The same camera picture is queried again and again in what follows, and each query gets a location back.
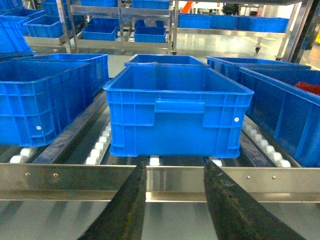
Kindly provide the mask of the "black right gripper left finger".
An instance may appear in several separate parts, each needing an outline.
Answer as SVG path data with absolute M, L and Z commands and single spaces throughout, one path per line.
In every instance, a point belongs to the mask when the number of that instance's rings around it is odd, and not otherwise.
M 146 206 L 146 163 L 139 163 L 80 240 L 140 240 Z

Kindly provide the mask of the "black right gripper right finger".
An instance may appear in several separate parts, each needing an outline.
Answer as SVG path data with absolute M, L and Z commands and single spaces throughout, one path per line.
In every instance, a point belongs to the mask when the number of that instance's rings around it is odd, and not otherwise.
M 204 191 L 219 240 L 303 240 L 210 161 L 204 167 Z

